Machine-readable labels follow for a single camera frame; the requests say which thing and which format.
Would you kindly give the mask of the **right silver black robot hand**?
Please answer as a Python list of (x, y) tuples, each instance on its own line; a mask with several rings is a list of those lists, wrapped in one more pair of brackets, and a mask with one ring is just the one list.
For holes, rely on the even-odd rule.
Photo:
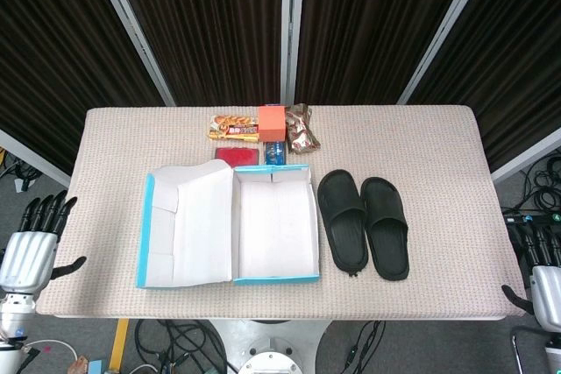
[(531, 298), (524, 299), (507, 285), (507, 300), (535, 316), (547, 332), (560, 332), (560, 233), (533, 215), (505, 219), (508, 236), (519, 261), (529, 268)]

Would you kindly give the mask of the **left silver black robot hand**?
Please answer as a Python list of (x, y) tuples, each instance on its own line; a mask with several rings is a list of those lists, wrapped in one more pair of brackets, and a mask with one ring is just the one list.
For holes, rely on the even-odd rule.
[(57, 278), (78, 271), (87, 261), (56, 267), (54, 260), (76, 197), (65, 190), (33, 199), (22, 214), (18, 229), (1, 252), (1, 288), (7, 293), (38, 295)]

